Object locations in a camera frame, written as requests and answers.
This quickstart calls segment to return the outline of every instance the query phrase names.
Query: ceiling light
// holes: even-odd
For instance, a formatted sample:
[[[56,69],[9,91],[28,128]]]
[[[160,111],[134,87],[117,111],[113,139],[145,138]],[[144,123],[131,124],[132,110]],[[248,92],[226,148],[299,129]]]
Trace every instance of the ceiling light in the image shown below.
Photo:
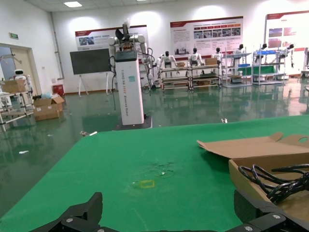
[[[69,2],[65,2],[64,4],[67,5],[68,7],[81,7],[81,6],[83,6],[77,1],[69,1]]]

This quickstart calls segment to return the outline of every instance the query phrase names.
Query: banner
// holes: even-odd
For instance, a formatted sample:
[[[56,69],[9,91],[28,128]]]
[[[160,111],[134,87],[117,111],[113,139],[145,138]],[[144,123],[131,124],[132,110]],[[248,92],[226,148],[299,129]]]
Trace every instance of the banner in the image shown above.
[[[187,57],[193,48],[203,57],[225,48],[231,52],[242,43],[243,17],[171,22],[172,55]]]
[[[123,33],[122,28],[76,31],[75,37],[78,51],[109,48],[107,40],[110,37],[115,37],[115,31],[117,29],[120,29],[120,31]],[[148,32],[146,25],[131,26],[128,31],[130,35],[145,36],[146,43],[148,44]]]
[[[294,68],[287,60],[286,72],[299,73],[303,70],[304,50],[309,46],[308,32],[304,24],[309,21],[309,11],[268,14],[265,42],[269,49],[283,49],[294,44]]]

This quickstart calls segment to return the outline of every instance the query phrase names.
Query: reflective floor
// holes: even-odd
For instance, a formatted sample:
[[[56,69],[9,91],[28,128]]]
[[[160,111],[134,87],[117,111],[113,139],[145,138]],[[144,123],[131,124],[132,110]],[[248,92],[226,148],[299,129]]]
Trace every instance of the reflective floor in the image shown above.
[[[154,90],[143,95],[144,112],[152,114],[153,127],[303,115],[309,112],[306,85],[307,80],[291,79],[286,86],[213,87],[193,94]],[[111,131],[120,120],[117,93],[115,106],[105,93],[69,95],[61,118],[20,120],[0,132],[0,217],[81,139],[81,131]]]

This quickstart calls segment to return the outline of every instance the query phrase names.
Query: green mat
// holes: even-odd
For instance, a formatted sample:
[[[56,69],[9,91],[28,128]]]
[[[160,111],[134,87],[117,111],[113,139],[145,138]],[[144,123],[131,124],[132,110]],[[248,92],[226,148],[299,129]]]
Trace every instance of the green mat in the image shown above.
[[[226,231],[241,223],[228,160],[197,140],[309,134],[308,122],[309,116],[292,116],[85,137],[1,219],[0,231],[35,229],[96,191],[103,193],[101,225],[121,232]]]
[[[251,75],[252,68],[239,68],[238,71],[242,71],[243,75]],[[262,66],[261,67],[261,74],[269,74],[275,73],[274,66]],[[253,74],[259,74],[259,67],[253,68]]]

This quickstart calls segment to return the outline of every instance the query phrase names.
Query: display board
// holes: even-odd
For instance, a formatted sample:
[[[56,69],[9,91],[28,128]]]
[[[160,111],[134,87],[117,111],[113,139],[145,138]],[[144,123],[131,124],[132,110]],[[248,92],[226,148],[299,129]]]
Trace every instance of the display board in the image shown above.
[[[70,52],[70,56],[74,75],[111,71],[108,49]]]
[[[202,56],[209,56],[220,47],[231,52],[242,43],[243,17],[217,18],[170,23],[171,54],[187,57],[197,48]]]
[[[120,29],[120,31],[123,33],[122,28],[106,28],[106,29],[76,31],[75,37],[78,51],[109,48],[107,40],[110,37],[115,37],[115,31],[117,29]],[[128,30],[130,35],[145,36],[145,41],[148,44],[148,32],[146,25],[131,26]]]
[[[294,44],[294,68],[287,59],[288,74],[299,73],[304,65],[304,50],[309,46],[308,32],[304,24],[309,21],[309,11],[268,14],[265,42],[269,49],[283,49]]]

